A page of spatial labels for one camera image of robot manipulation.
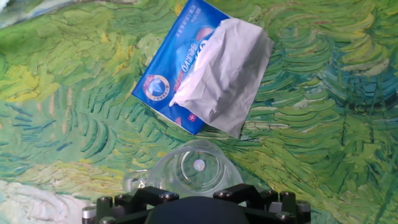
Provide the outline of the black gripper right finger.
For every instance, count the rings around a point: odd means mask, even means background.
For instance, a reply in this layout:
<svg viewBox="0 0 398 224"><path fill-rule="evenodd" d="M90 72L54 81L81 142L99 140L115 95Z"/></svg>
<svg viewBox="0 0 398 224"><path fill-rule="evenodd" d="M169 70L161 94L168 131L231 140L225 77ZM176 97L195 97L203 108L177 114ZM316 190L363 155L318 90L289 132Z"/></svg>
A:
<svg viewBox="0 0 398 224"><path fill-rule="evenodd" d="M296 199L293 192L262 189L255 185L238 184L213 193L238 211L233 212L241 223L310 224L311 205Z"/></svg>

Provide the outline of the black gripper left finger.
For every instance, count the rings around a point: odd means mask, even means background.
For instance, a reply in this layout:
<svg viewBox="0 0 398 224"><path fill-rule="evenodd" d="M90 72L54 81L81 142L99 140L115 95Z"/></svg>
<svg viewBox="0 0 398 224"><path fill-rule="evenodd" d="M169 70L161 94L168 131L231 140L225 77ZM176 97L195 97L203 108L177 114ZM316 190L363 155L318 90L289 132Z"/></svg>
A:
<svg viewBox="0 0 398 224"><path fill-rule="evenodd" d="M96 204L82 209L82 224L144 223L150 210L147 206L179 199L175 192L148 186L132 192L97 198Z"/></svg>

